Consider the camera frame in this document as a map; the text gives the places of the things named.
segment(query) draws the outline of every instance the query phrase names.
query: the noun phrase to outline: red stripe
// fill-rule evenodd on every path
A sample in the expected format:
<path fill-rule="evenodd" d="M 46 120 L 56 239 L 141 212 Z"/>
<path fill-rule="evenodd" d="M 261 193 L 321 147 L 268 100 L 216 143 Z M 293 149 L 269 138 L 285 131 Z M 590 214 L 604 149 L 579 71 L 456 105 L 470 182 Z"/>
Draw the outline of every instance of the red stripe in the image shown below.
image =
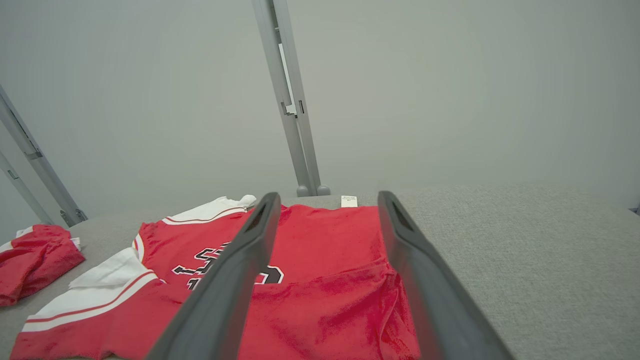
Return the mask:
<path fill-rule="evenodd" d="M 202 219 L 197 219 L 197 218 L 195 218 L 195 219 L 189 219 L 189 220 L 174 220 L 174 219 L 172 219 L 172 218 L 170 218 L 170 217 L 166 217 L 166 218 L 167 218 L 169 221 L 172 221 L 172 222 L 211 221 L 211 220 L 213 220 L 213 219 L 217 218 L 218 216 L 220 216 L 221 214 L 226 213 L 226 212 L 227 212 L 227 211 L 229 211 L 229 210 L 237 210 L 237 209 L 242 209 L 242 210 L 244 210 L 244 208 L 243 208 L 243 207 L 238 207 L 238 208 L 228 208 L 228 209 L 226 209 L 226 210 L 221 211 L 221 212 L 220 212 L 220 213 L 218 213 L 216 216 L 214 216 L 214 217 L 212 217 L 212 218 L 210 218 L 210 219 L 207 219 L 207 220 L 202 220 Z"/>
<path fill-rule="evenodd" d="M 143 276 L 148 275 L 148 274 L 153 274 L 153 271 L 149 270 L 148 272 L 145 272 L 144 274 L 142 274 L 142 275 L 138 276 L 138 277 L 137 277 L 135 280 L 133 280 L 133 282 L 131 282 L 131 283 L 130 283 L 130 284 L 129 284 L 129 285 L 128 285 L 124 290 L 122 290 L 122 291 L 120 292 L 120 294 L 118 294 L 118 296 L 117 296 L 115 299 L 113 299 L 112 301 L 108 302 L 107 304 L 100 305 L 100 306 L 89 307 L 88 309 L 82 309 L 82 310 L 70 311 L 70 312 L 68 312 L 68 313 L 58 314 L 58 315 L 56 315 L 56 316 L 54 316 L 54 317 L 51 317 L 51 318 L 44 318 L 44 319 L 27 319 L 27 321 L 26 321 L 26 322 L 48 322 L 48 321 L 51 321 L 51 320 L 53 320 L 53 319 L 60 318 L 60 317 L 62 317 L 62 316 L 67 316 L 67 315 L 74 315 L 74 314 L 84 313 L 84 312 L 87 312 L 87 311 L 96 310 L 96 309 L 100 309 L 100 308 L 105 307 L 105 306 L 109 306 L 109 305 L 113 304 L 114 302 L 116 302 L 116 300 L 118 300 L 118 299 L 122 296 L 122 294 L 124 294 L 124 293 L 125 293 L 125 291 L 127 291 L 131 286 L 133 286 L 133 284 L 135 284 L 135 283 L 136 283 L 136 282 L 138 282 L 138 280 L 140 280 Z"/>

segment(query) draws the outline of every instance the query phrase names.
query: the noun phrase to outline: black object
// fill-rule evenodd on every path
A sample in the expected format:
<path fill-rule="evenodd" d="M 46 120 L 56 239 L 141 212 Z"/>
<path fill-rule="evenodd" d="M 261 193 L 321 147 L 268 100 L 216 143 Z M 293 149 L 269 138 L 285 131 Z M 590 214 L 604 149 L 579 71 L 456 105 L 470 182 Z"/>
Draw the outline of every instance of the black object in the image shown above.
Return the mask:
<path fill-rule="evenodd" d="M 378 194 L 389 263 L 400 274 L 425 359 L 513 359 L 391 192 Z M 175 315 L 147 360 L 237 359 L 253 283 L 271 258 L 280 196 L 265 195 Z"/>

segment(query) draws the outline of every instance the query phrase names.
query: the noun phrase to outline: jersey sleeve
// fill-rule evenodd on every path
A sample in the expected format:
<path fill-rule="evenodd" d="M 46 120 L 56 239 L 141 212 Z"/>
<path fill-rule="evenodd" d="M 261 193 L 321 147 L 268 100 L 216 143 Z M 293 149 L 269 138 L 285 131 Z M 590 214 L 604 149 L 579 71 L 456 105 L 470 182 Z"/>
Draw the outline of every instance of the jersey sleeve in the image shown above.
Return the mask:
<path fill-rule="evenodd" d="M 10 359 L 144 359 L 190 291 L 170 286 L 125 249 L 29 316 Z"/>
<path fill-rule="evenodd" d="M 0 247 L 0 306 L 14 305 L 84 261 L 79 240 L 56 225 L 34 225 Z"/>
<path fill-rule="evenodd" d="M 206 224 L 234 213 L 246 213 L 256 201 L 255 196 L 245 195 L 240 200 L 219 197 L 191 210 L 166 217 L 153 224 L 142 224 L 131 246 L 138 251 L 138 259 L 145 264 L 147 257 L 163 242 L 180 236 L 180 225 Z"/>

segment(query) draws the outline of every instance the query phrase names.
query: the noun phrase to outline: red garment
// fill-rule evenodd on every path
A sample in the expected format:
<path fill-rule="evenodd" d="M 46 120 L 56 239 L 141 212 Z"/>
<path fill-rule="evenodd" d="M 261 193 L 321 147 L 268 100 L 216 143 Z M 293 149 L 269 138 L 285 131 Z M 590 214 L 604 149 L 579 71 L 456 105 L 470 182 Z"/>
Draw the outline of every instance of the red garment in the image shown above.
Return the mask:
<path fill-rule="evenodd" d="M 40 291 L 83 261 L 68 231 L 34 225 L 0 247 L 0 306 Z"/>
<path fill-rule="evenodd" d="M 219 210 L 143 224 L 137 253 L 116 254 L 30 316 L 11 358 L 142 360 L 248 217 L 213 220 Z M 283 207 L 271 265 L 256 283 L 239 359 L 419 358 L 377 208 Z"/>

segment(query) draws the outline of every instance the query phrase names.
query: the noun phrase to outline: gray table surface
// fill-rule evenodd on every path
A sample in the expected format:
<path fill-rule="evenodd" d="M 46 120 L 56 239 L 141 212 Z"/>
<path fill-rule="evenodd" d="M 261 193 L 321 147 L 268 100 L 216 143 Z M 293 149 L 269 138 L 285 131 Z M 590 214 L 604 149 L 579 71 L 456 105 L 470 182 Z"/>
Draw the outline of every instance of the gray table surface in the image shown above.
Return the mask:
<path fill-rule="evenodd" d="M 640 357 L 639 216 L 560 186 L 446 186 L 395 194 L 516 358 Z M 376 204 L 374 193 L 345 195 L 357 195 L 360 206 Z M 340 197 L 282 202 L 333 209 Z M 87 260 L 16 306 L 0 308 L 0 359 L 9 357 L 27 315 L 129 246 L 142 222 L 188 208 L 121 213 L 71 228 Z"/>

